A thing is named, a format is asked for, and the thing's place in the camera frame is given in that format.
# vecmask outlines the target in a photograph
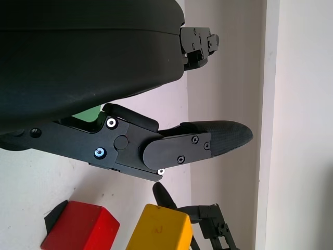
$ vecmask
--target white wall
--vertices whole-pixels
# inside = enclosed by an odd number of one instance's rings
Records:
[[[192,203],[219,203],[240,249],[255,235],[261,118],[262,0],[185,0],[186,25],[209,27],[220,48],[201,69],[188,72],[189,120],[233,120],[254,139],[226,155],[191,164]],[[195,231],[202,249],[210,242]]]
[[[333,249],[332,10],[280,0],[266,250]]]
[[[263,100],[261,139],[259,145],[258,205],[256,210],[255,249],[264,250],[266,241],[266,220],[268,187],[270,182],[271,151],[273,137],[275,70],[280,0],[267,0],[263,8]]]

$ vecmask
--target screw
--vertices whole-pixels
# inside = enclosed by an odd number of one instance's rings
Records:
[[[178,164],[183,164],[185,161],[185,156],[184,155],[179,155],[177,158]]]
[[[193,144],[197,144],[198,141],[199,141],[199,138],[196,135],[192,137],[192,143]]]
[[[96,159],[102,160],[106,156],[106,150],[102,147],[99,147],[94,151],[94,156]]]
[[[210,149],[210,143],[206,142],[203,147],[205,148],[205,150],[209,150]]]
[[[35,128],[35,129],[30,130],[30,136],[32,138],[39,138],[39,137],[41,137],[41,135],[42,135],[42,131],[40,129]]]
[[[115,129],[118,126],[118,122],[114,118],[109,118],[106,121],[106,126],[108,127],[108,129]]]
[[[157,173],[158,173],[160,176],[162,176],[162,175],[165,173],[165,169],[164,169],[164,168],[159,169],[159,170],[157,171]]]

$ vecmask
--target metal bracket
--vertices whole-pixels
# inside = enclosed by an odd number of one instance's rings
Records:
[[[143,161],[148,168],[158,170],[209,159],[211,151],[207,143],[210,141],[211,133],[165,137],[148,144]]]
[[[220,43],[218,35],[212,35],[209,28],[181,28],[184,69],[192,70],[204,66],[208,56],[217,51]]]

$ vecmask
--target bolt head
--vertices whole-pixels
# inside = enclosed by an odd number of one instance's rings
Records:
[[[192,143],[197,144],[199,142],[199,138],[195,135],[192,137]]]
[[[165,173],[164,168],[157,170],[157,174],[159,174],[160,176],[164,175],[164,173]]]
[[[118,122],[115,118],[111,117],[106,121],[106,127],[108,129],[115,129],[117,126],[118,126]]]
[[[185,162],[185,156],[184,155],[179,155],[177,158],[178,164],[183,164]]]
[[[205,150],[210,150],[210,143],[206,142],[203,147],[205,148]]]
[[[102,160],[106,156],[106,150],[102,147],[99,147],[94,151],[94,156],[96,159]]]

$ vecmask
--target hex screw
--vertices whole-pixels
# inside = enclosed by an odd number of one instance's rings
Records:
[[[210,149],[210,143],[206,142],[203,147],[205,148],[205,150],[209,150]]]
[[[94,151],[94,156],[96,159],[102,160],[106,156],[106,150],[102,147],[99,147]]]

